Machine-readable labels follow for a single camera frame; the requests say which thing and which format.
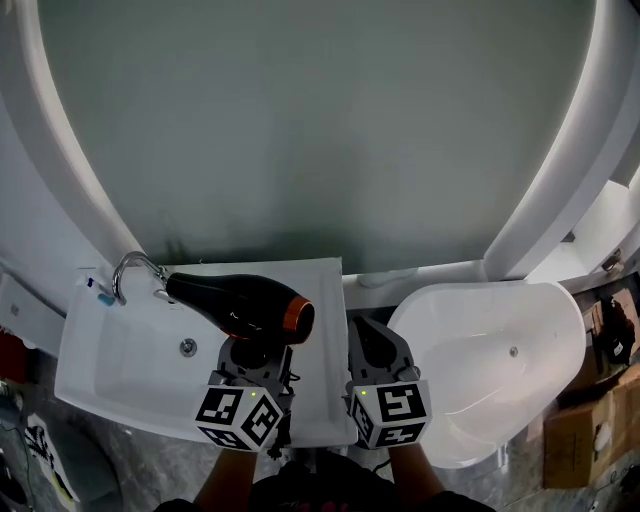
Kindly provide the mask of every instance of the bathtub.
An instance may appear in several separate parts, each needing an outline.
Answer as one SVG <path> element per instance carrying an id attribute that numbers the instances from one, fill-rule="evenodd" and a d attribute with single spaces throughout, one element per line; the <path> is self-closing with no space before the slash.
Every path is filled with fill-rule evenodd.
<path id="1" fill-rule="evenodd" d="M 422 445 L 440 468 L 489 457 L 555 399 L 584 359 L 582 315 L 555 283 L 427 286 L 388 325 L 429 382 L 433 419 Z"/>

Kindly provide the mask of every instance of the chrome faucet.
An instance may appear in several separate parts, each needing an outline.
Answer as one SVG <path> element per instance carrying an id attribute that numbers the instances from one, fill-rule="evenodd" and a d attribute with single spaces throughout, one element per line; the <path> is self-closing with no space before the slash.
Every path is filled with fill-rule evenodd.
<path id="1" fill-rule="evenodd" d="M 167 269 L 162 265 L 156 265 L 145 253 L 140 251 L 133 251 L 125 254 L 120 260 L 120 263 L 118 263 L 116 269 L 113 271 L 113 278 L 111 279 L 113 295 L 123 306 L 127 303 L 127 299 L 125 299 L 122 294 L 122 274 L 124 273 L 125 268 L 138 261 L 144 263 L 145 266 L 153 272 L 153 275 L 162 283 L 163 287 L 167 284 Z"/>

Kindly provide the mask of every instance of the bathtub drain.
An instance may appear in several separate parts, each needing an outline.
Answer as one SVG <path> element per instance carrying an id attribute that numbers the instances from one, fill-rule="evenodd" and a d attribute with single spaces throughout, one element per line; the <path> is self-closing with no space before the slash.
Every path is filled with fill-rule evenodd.
<path id="1" fill-rule="evenodd" d="M 184 357 L 192 357 L 196 351 L 198 350 L 198 345 L 195 340 L 191 338 L 186 338 L 180 343 L 180 353 Z"/>

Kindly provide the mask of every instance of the sink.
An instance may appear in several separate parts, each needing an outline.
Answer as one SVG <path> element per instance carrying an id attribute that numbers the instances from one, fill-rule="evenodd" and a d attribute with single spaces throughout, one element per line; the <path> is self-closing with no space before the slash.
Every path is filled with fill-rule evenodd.
<path id="1" fill-rule="evenodd" d="M 257 274 L 311 300 L 316 322 L 293 351 L 291 437 L 295 447 L 352 444 L 355 425 L 341 396 L 349 380 L 347 325 L 339 259 L 183 265 L 198 275 Z M 82 274 L 65 322 L 55 395 L 113 421 L 171 437 L 206 442 L 193 419 L 227 336 L 195 311 L 153 296 L 159 283 L 144 268 L 127 269 L 127 304 L 106 306 Z M 193 340 L 191 357 L 180 351 Z"/>

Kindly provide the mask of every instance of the hair dryer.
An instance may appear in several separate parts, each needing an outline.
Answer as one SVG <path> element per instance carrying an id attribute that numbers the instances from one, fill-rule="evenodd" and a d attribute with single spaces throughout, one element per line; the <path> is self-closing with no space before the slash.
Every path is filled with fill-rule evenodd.
<path id="1" fill-rule="evenodd" d="M 167 278 L 165 290 L 234 338 L 293 345 L 306 341 L 313 328 L 311 302 L 266 277 L 174 273 Z"/>

